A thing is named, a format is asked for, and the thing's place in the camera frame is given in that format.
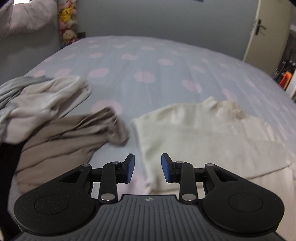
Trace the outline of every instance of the pink polka dot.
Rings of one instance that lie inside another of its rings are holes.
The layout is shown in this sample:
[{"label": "pink polka dot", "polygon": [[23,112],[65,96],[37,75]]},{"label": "pink polka dot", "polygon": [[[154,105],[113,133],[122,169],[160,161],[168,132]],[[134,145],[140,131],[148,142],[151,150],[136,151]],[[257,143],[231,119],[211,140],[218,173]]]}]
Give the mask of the pink polka dot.
[{"label": "pink polka dot", "polygon": [[256,105],[260,105],[260,106],[262,106],[262,102],[261,102],[261,100],[260,100],[257,96],[255,96],[254,94],[249,95],[249,96],[248,96],[248,100],[249,100],[251,103],[254,103],[254,104],[256,104]]},{"label": "pink polka dot", "polygon": [[234,77],[231,74],[228,73],[222,73],[221,74],[224,78],[227,78],[229,80],[233,80],[234,81]]},{"label": "pink polka dot", "polygon": [[90,48],[98,48],[98,47],[100,47],[100,45],[99,44],[97,44],[97,45],[90,45],[89,47]]},{"label": "pink polka dot", "polygon": [[209,61],[205,58],[202,58],[202,62],[204,62],[205,64],[207,64]]},{"label": "pink polka dot", "polygon": [[122,113],[122,109],[123,108],[122,108],[122,105],[121,104],[119,104],[116,101],[107,100],[107,99],[100,100],[97,103],[95,103],[93,105],[93,107],[91,108],[91,112],[92,113],[96,113],[96,112],[102,110],[103,108],[105,108],[107,106],[112,107],[113,110],[115,111],[116,115],[120,115]]},{"label": "pink polka dot", "polygon": [[245,79],[245,81],[248,83],[249,86],[251,86],[253,88],[255,87],[255,84],[251,80]]},{"label": "pink polka dot", "polygon": [[132,55],[132,54],[129,54],[129,53],[126,53],[126,54],[123,54],[121,56],[122,59],[126,59],[126,60],[135,60],[138,58],[137,55]]},{"label": "pink polka dot", "polygon": [[185,47],[178,47],[178,49],[182,50],[182,51],[188,51],[189,48],[185,48]]},{"label": "pink polka dot", "polygon": [[193,81],[190,80],[182,80],[182,85],[187,89],[190,90],[192,92],[196,92],[196,93],[201,93],[202,91],[202,87],[200,86],[200,84],[194,83]]},{"label": "pink polka dot", "polygon": [[164,46],[165,45],[165,43],[162,43],[162,42],[155,42],[155,44],[160,45],[160,46]]},{"label": "pink polka dot", "polygon": [[142,48],[141,48],[142,50],[155,50],[154,48],[152,48],[152,47],[150,47],[150,46],[143,46]]},{"label": "pink polka dot", "polygon": [[74,47],[69,48],[69,50],[73,50],[73,49],[77,49],[77,48],[78,48],[78,46],[74,46]]},{"label": "pink polka dot", "polygon": [[121,48],[124,48],[124,47],[125,47],[125,45],[123,45],[123,44],[114,45],[114,48],[117,48],[117,49],[121,49]]},{"label": "pink polka dot", "polygon": [[89,55],[90,58],[100,58],[103,57],[104,54],[102,53],[92,53]]},{"label": "pink polka dot", "polygon": [[226,69],[229,68],[229,65],[224,64],[224,63],[220,63],[220,66],[223,67],[223,68],[226,68]]},{"label": "pink polka dot", "polygon": [[153,73],[147,71],[139,71],[133,75],[136,81],[144,83],[152,83],[156,80]]},{"label": "pink polka dot", "polygon": [[200,66],[197,66],[197,65],[192,66],[192,69],[194,69],[194,70],[196,70],[196,71],[198,71],[199,73],[202,73],[202,74],[207,72],[203,67],[200,67]]},{"label": "pink polka dot", "polygon": [[158,62],[159,64],[162,64],[162,65],[173,65],[173,64],[174,64],[173,61],[171,61],[171,60],[169,60],[169,59],[166,59],[166,58],[159,58],[159,59],[157,60],[157,62]]},{"label": "pink polka dot", "polygon": [[170,53],[173,55],[181,56],[181,54],[176,50],[171,50]]},{"label": "pink polka dot", "polygon": [[43,60],[43,62],[47,63],[49,61],[51,61],[54,57],[53,56],[50,56],[48,58],[46,58],[45,60]]},{"label": "pink polka dot", "polygon": [[68,55],[68,56],[64,57],[63,60],[71,59],[71,58],[73,58],[75,56],[76,56],[76,54],[71,54],[71,55]]},{"label": "pink polka dot", "polygon": [[59,71],[57,71],[54,74],[54,77],[58,78],[58,77],[66,76],[66,75],[70,74],[71,71],[72,71],[72,69],[60,69]]},{"label": "pink polka dot", "polygon": [[110,72],[110,70],[105,69],[105,68],[94,69],[89,73],[89,77],[101,78],[101,77],[106,76],[109,72]]},{"label": "pink polka dot", "polygon": [[37,71],[35,74],[33,74],[33,76],[35,78],[37,78],[37,77],[43,76],[44,74],[45,74],[45,70],[41,69],[41,70]]},{"label": "pink polka dot", "polygon": [[222,93],[228,100],[237,100],[236,94],[230,91],[229,89],[222,89]]}]

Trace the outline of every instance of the door handle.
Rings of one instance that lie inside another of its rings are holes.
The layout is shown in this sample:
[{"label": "door handle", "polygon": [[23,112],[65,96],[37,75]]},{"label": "door handle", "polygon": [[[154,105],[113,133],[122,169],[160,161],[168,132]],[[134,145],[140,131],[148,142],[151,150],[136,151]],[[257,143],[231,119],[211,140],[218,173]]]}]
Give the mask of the door handle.
[{"label": "door handle", "polygon": [[263,25],[261,24],[261,22],[262,22],[261,19],[259,19],[258,22],[257,22],[255,35],[258,35],[260,28],[263,28],[264,30],[267,29],[267,27],[263,26]]}]

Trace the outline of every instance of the gray clothing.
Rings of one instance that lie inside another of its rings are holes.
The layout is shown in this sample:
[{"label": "gray clothing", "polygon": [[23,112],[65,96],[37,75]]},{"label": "gray clothing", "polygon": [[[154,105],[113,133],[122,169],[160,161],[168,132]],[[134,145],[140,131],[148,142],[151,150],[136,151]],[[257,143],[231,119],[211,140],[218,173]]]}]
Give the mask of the gray clothing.
[{"label": "gray clothing", "polygon": [[9,101],[18,96],[23,88],[49,80],[51,79],[48,79],[45,76],[37,78],[32,76],[21,76],[9,80],[0,86],[0,143],[2,142],[6,130],[6,120],[9,117],[9,114],[17,108],[16,105],[9,104]]}]

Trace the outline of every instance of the door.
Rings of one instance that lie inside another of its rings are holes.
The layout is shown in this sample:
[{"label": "door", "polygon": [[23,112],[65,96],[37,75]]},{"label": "door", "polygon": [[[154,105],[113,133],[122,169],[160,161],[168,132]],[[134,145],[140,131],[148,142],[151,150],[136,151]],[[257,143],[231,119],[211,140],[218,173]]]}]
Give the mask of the door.
[{"label": "door", "polygon": [[244,62],[273,75],[286,46],[291,13],[292,4],[288,0],[258,0]]}]

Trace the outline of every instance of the stuffed animal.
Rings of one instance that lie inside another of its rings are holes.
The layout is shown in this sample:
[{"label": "stuffed animal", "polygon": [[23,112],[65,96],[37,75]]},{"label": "stuffed animal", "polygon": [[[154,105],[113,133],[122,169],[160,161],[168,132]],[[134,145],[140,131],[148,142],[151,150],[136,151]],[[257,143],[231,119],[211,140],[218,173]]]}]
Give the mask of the stuffed animal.
[{"label": "stuffed animal", "polygon": [[63,33],[63,40],[68,44],[72,44],[77,41],[77,35],[73,30],[67,30]]},{"label": "stuffed animal", "polygon": [[65,23],[64,21],[62,21],[61,19],[59,20],[59,30],[63,30],[67,27],[68,22]]},{"label": "stuffed animal", "polygon": [[72,9],[73,8],[69,7],[69,8],[61,10],[59,19],[65,23],[68,22],[71,19]]},{"label": "stuffed animal", "polygon": [[71,3],[70,7],[72,8],[72,13],[76,14],[77,13],[77,11],[76,11],[76,3]]},{"label": "stuffed animal", "polygon": [[59,9],[66,9],[70,7],[72,0],[59,0]]},{"label": "stuffed animal", "polygon": [[77,20],[70,19],[70,20],[67,22],[67,28],[70,29],[74,24],[77,24]]}]

